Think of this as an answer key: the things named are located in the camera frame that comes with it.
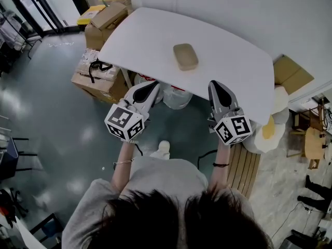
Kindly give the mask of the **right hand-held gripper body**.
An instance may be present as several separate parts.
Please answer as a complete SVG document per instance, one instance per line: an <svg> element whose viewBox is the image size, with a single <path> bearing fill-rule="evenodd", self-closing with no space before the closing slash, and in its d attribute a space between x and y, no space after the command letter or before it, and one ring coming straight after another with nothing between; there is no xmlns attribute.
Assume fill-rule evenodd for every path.
<svg viewBox="0 0 332 249"><path fill-rule="evenodd" d="M209 132L216 133L224 145L243 142L252 135L250 120L237 104L230 107L211 105Z"/></svg>

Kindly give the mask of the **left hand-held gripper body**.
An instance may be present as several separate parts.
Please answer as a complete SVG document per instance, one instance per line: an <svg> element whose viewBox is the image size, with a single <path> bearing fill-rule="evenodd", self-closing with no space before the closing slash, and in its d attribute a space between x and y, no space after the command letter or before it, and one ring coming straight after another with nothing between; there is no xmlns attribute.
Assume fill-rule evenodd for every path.
<svg viewBox="0 0 332 249"><path fill-rule="evenodd" d="M112 135L122 141L131 142L145 129L149 117L150 99L138 102L132 98L122 98L113 104L104 122Z"/></svg>

